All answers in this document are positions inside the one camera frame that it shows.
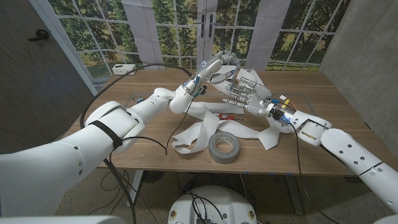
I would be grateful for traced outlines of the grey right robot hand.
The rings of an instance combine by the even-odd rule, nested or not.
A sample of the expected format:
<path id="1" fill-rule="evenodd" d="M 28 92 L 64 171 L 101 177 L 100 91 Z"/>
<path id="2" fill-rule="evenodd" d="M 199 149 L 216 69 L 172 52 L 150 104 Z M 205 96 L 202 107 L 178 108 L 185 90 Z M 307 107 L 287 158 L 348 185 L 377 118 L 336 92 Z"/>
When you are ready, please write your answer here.
<path id="1" fill-rule="evenodd" d="M 227 95 L 230 99 L 223 99 L 228 103 L 245 109 L 254 116 L 272 118 L 283 125 L 291 123 L 296 112 L 290 106 L 282 106 L 282 103 L 275 103 L 272 100 L 272 93 L 266 86 L 258 84 L 254 80 L 241 77 L 242 85 L 234 84 L 227 88 Z"/>

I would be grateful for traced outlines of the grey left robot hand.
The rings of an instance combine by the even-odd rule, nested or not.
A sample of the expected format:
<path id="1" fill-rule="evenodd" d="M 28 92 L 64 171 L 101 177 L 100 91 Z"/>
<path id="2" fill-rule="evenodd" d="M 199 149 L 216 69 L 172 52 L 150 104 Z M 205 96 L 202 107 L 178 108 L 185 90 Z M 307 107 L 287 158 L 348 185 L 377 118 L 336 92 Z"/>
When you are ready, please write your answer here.
<path id="1" fill-rule="evenodd" d="M 225 73 L 218 73 L 221 66 L 226 63 L 235 65 L 234 70 Z M 200 93 L 205 87 L 203 84 L 209 82 L 211 84 L 220 84 L 229 78 L 236 78 L 241 68 L 239 59 L 235 53 L 221 50 L 215 55 L 208 57 L 197 68 L 195 75 L 182 85 L 182 88 L 191 96 Z"/>

